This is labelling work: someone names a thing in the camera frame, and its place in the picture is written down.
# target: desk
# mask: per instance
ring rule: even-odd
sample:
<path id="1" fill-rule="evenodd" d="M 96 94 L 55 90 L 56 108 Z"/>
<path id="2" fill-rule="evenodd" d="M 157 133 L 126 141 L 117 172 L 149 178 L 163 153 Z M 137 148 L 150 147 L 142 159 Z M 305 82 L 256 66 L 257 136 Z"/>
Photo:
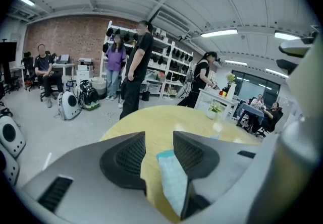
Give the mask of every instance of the desk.
<path id="1" fill-rule="evenodd" d="M 11 68 L 10 68 L 10 70 L 11 70 L 11 71 L 18 71 L 18 70 L 21 70 L 22 87 L 25 89 L 25 88 L 26 88 L 26 86 L 25 86 L 24 69 L 25 69 L 25 67 L 24 67 L 24 66 L 14 66 L 14 67 L 11 67 Z"/>
<path id="2" fill-rule="evenodd" d="M 173 131 L 185 131 L 205 137 L 215 134 L 214 124 L 222 130 L 220 140 L 257 144 L 245 131 L 227 121 L 214 121 L 202 111 L 176 105 L 148 107 L 122 118 L 101 138 L 101 141 L 128 133 L 146 132 L 146 155 L 141 164 L 141 178 L 147 185 L 147 199 L 167 219 L 179 222 L 167 199 L 163 195 L 162 179 L 156 155 L 173 149 Z"/>
<path id="3" fill-rule="evenodd" d="M 252 113 L 252 114 L 254 114 L 254 115 L 256 115 L 256 116 L 259 116 L 259 117 L 261 117 L 261 118 L 263 118 L 263 117 L 264 117 L 264 115 L 263 115 L 263 112 L 262 112 L 262 111 L 260 111 L 260 110 L 258 110 L 258 109 L 256 109 L 256 108 L 254 108 L 254 107 L 252 107 L 252 106 L 250 106 L 250 105 L 248 105 L 248 104 L 242 104 L 241 106 L 242 106 L 242 109 L 244 109 L 244 112 L 242 113 L 241 117 L 239 118 L 239 120 L 238 120 L 238 122 L 237 122 L 237 126 L 242 126 L 240 122 L 241 122 L 241 120 L 243 119 L 243 117 L 244 117 L 244 115 L 246 114 L 246 112 L 247 112 L 247 111 L 248 111 L 248 112 L 250 112 L 250 113 Z M 251 127 L 252 127 L 252 125 L 253 125 L 253 122 L 254 122 L 254 118 L 252 119 L 252 122 L 249 124 L 248 132 L 250 132 Z"/>
<path id="4" fill-rule="evenodd" d="M 229 111 L 230 111 L 232 106 L 234 106 L 233 112 L 237 109 L 237 106 L 239 104 L 238 101 L 226 99 L 225 97 L 222 97 L 222 96 L 216 94 L 216 92 L 214 92 L 213 90 L 211 90 L 211 91 L 205 90 L 205 89 L 199 89 L 199 90 L 200 90 L 200 94 L 198 95 L 198 98 L 197 98 L 197 101 L 196 101 L 194 109 L 199 109 L 200 108 L 203 111 L 208 110 L 209 103 L 206 103 L 206 104 L 208 104 L 207 107 L 205 107 L 206 106 L 205 103 L 204 103 L 204 105 L 202 104 L 203 103 L 202 102 L 202 97 L 203 96 L 208 96 L 211 99 L 214 99 L 214 100 L 226 105 L 226 109 L 222 112 L 222 119 L 224 119 L 224 120 L 228 117 Z"/>
<path id="5" fill-rule="evenodd" d="M 66 68 L 72 68 L 72 79 L 74 79 L 74 66 L 75 64 L 52 64 L 53 68 L 63 68 L 63 87 L 66 89 Z"/>

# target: glass window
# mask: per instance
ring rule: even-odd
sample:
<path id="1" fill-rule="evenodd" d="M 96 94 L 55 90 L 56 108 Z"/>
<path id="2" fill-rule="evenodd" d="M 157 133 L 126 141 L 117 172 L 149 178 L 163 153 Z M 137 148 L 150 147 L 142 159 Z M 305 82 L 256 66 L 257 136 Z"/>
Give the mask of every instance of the glass window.
<path id="1" fill-rule="evenodd" d="M 251 74 L 238 71 L 232 71 L 232 73 L 236 76 L 235 95 L 239 98 L 247 100 L 262 94 L 263 102 L 269 108 L 277 100 L 280 89 L 279 84 Z"/>

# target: ceiling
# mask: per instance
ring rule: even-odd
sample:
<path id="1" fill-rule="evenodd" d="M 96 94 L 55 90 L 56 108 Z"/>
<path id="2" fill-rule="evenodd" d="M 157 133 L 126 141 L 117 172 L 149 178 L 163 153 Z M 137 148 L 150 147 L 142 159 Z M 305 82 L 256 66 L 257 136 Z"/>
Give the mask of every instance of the ceiling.
<path id="1" fill-rule="evenodd" d="M 277 59 L 298 63 L 300 59 L 282 54 L 282 39 L 275 30 L 307 36 L 317 24 L 305 0 L 31 0 L 28 6 L 15 0 L 8 15 L 28 23 L 64 15 L 102 14 L 135 21 L 153 18 L 154 27 L 170 35 L 186 35 L 184 41 L 216 51 L 222 61 L 246 62 L 248 67 L 279 70 Z M 200 37 L 203 32 L 235 27 L 237 35 Z"/>

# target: monitor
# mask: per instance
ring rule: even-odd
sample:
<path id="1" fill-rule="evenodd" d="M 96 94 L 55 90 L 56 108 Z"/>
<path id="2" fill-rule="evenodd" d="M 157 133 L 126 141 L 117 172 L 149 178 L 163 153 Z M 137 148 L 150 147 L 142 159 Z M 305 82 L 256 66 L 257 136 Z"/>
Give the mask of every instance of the monitor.
<path id="1" fill-rule="evenodd" d="M 14 62 L 16 60 L 15 42 L 2 42 L 0 43 L 0 60 L 3 62 Z"/>

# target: trash can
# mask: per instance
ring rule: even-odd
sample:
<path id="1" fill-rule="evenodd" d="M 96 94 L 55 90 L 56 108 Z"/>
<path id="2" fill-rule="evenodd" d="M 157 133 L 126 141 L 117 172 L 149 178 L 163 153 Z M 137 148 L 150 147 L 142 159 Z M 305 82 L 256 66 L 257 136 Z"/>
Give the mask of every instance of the trash can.
<path id="1" fill-rule="evenodd" d="M 99 99 L 106 97 L 106 81 L 104 78 L 94 77 L 89 80 L 89 83 L 97 91 Z"/>
<path id="2" fill-rule="evenodd" d="M 143 100 L 143 101 L 149 101 L 149 96 L 150 96 L 150 92 L 149 91 L 143 91 L 142 92 L 142 96 L 141 96 L 141 100 Z"/>

